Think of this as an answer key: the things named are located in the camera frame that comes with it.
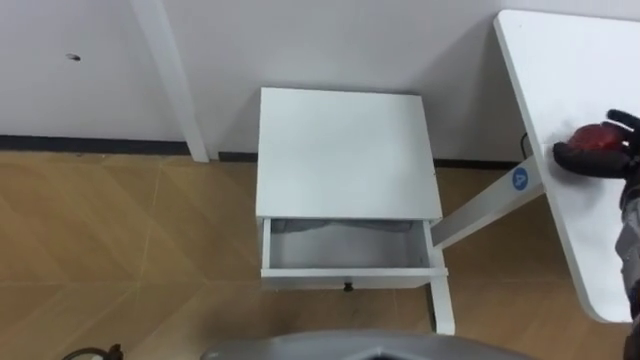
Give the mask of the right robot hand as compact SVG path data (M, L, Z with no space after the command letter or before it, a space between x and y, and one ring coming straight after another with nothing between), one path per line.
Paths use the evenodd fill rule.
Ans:
M611 109L606 120L579 127L552 147L564 170L595 178L626 179L639 170L639 118Z

